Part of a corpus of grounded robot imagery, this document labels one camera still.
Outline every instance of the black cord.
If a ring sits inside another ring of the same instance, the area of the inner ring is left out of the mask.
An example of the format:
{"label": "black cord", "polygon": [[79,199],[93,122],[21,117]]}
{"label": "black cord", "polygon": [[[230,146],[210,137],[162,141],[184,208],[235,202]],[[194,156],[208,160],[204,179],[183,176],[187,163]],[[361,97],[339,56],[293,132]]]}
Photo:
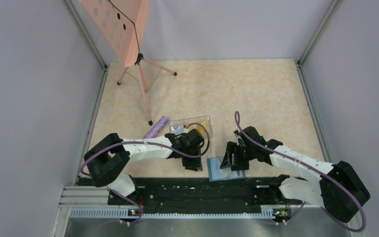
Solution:
{"label": "black cord", "polygon": [[118,7],[116,7],[111,0],[108,0],[108,1],[111,3],[113,8],[115,8],[117,11],[119,11],[123,16],[125,16],[125,18],[127,18],[133,24],[134,33],[136,34],[137,48],[139,49],[139,53],[140,53],[140,45],[139,45],[139,39],[137,38],[136,24],[134,24],[134,22],[130,18],[128,18],[128,16],[126,14],[124,14],[122,11],[120,11],[120,9],[118,9]]}

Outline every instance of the white wall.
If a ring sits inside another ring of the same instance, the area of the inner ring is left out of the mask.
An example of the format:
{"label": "white wall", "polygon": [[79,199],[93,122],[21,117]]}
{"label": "white wall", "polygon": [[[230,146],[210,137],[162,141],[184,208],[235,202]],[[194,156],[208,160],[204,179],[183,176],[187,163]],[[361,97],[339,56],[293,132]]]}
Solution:
{"label": "white wall", "polygon": [[333,160],[367,186],[364,210],[379,236],[379,1],[343,1],[304,67]]}
{"label": "white wall", "polygon": [[[72,0],[105,62],[118,58]],[[331,0],[152,0],[142,53],[155,60],[299,59]]]}
{"label": "white wall", "polygon": [[50,234],[101,77],[61,0],[0,0],[0,237]]}

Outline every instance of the pink easel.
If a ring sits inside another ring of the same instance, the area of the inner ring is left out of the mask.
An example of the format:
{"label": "pink easel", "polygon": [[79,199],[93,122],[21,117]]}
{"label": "pink easel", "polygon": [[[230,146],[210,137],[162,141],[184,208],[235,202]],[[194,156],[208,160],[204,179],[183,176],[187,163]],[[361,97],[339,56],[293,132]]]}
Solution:
{"label": "pink easel", "polygon": [[124,64],[124,71],[120,76],[117,84],[120,85],[128,68],[133,64],[137,67],[140,88],[145,101],[146,113],[149,125],[152,125],[152,117],[149,109],[146,93],[151,87],[148,87],[143,69],[140,66],[141,60],[146,60],[159,67],[155,80],[159,76],[161,70],[165,70],[174,76],[176,72],[154,62],[148,58],[144,58],[140,52],[140,42],[145,31],[146,19],[149,13],[151,0],[79,0],[91,16],[92,20],[97,24],[98,28],[107,39],[110,46],[118,56],[119,60]]}

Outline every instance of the pink tripod leg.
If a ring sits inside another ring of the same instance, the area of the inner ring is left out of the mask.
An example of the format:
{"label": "pink tripod leg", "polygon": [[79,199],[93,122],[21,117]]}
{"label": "pink tripod leg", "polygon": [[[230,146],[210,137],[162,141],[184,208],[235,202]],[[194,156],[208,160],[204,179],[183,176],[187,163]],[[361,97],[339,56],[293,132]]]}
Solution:
{"label": "pink tripod leg", "polygon": [[144,60],[146,60],[148,63],[151,63],[151,64],[157,66],[158,68],[161,68],[161,69],[163,69],[163,70],[169,72],[170,74],[172,74],[172,75],[174,75],[174,76],[177,75],[176,72],[174,72],[174,71],[172,71],[172,70],[170,70],[170,69],[168,69],[168,68],[166,68],[166,67],[160,65],[159,63],[157,63],[157,62],[155,62],[155,61],[150,60],[149,58],[144,58]]}
{"label": "pink tripod leg", "polygon": [[137,73],[139,74],[140,88],[142,89],[143,100],[145,101],[146,113],[148,116],[149,125],[152,126],[153,122],[152,122],[152,118],[150,115],[148,100],[146,99],[146,87],[145,87],[145,83],[144,83],[144,81],[146,81],[146,79],[145,79],[145,75],[143,74],[143,70],[142,70],[142,67],[140,66],[140,64],[137,65]]}
{"label": "pink tripod leg", "polygon": [[124,68],[124,71],[120,76],[120,79],[117,81],[117,85],[121,85],[121,82],[123,81],[123,78],[124,78],[125,74],[127,73],[127,70],[128,70],[128,67]]}

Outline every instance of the purple cylinder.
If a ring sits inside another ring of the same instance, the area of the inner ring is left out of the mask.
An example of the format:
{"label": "purple cylinder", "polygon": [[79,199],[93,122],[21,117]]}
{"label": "purple cylinder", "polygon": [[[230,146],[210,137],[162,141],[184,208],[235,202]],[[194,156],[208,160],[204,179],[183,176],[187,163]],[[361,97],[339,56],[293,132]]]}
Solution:
{"label": "purple cylinder", "polygon": [[155,138],[163,127],[168,123],[169,119],[166,116],[162,116],[159,121],[151,128],[151,130],[143,137],[146,138]]}

